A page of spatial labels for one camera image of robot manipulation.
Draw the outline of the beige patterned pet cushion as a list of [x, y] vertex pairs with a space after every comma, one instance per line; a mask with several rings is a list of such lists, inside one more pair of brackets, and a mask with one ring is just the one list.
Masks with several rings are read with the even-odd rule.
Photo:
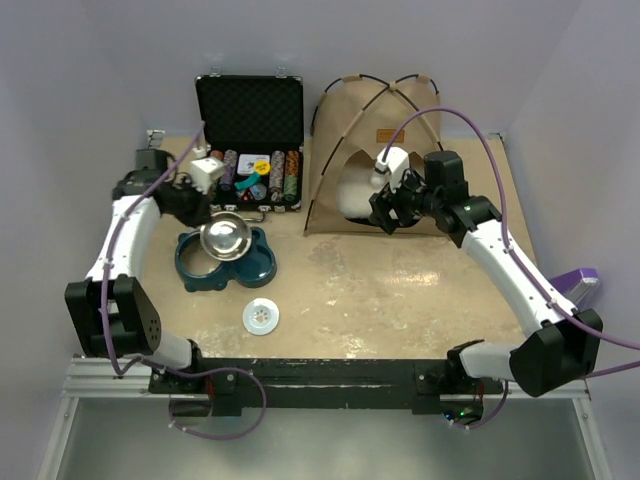
[[372, 212], [370, 197], [379, 192], [370, 185], [374, 168], [361, 163], [349, 162], [337, 183], [337, 206], [341, 214], [349, 220], [367, 220]]

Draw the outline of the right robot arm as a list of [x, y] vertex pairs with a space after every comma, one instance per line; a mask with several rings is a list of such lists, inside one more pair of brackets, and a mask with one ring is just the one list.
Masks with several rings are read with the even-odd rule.
[[381, 189], [369, 199], [370, 222], [392, 234], [422, 217], [433, 219], [484, 270], [525, 336], [519, 346], [475, 340], [449, 350], [445, 379], [452, 390], [466, 393], [481, 378], [494, 378], [540, 397], [593, 372], [603, 330], [600, 316], [579, 310], [558, 292], [518, 246], [492, 202], [470, 195], [457, 153], [426, 155], [418, 173], [405, 150], [383, 149], [373, 176]]

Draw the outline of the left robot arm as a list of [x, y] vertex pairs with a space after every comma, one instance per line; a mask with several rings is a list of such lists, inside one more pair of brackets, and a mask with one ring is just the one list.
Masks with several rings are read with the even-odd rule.
[[200, 390], [207, 368], [193, 359], [192, 343], [163, 329], [140, 278], [153, 232], [164, 215], [187, 227], [210, 219], [214, 185], [223, 164], [195, 149], [187, 171], [159, 149], [139, 150], [135, 168], [112, 190], [111, 223], [85, 278], [67, 285], [65, 302], [83, 353], [111, 360], [122, 375], [134, 361], [173, 368], [185, 392]]

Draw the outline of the stainless steel pet bowl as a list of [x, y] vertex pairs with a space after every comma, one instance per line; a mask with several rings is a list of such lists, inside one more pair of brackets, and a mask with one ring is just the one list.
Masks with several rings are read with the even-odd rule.
[[217, 212], [199, 229], [205, 253], [221, 262], [244, 256], [251, 247], [252, 233], [246, 221], [234, 212]]

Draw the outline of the teal double pet bowl stand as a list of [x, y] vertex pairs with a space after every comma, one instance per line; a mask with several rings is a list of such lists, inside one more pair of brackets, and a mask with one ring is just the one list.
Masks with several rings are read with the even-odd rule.
[[200, 233], [181, 233], [174, 253], [174, 266], [185, 290], [222, 291], [229, 281], [236, 281], [246, 288], [260, 288], [270, 283], [277, 274], [278, 266], [274, 252], [267, 243], [266, 234], [259, 227], [252, 227], [252, 243], [249, 251], [240, 259], [221, 262], [213, 271], [197, 275], [187, 270], [182, 260], [187, 248], [200, 243]]

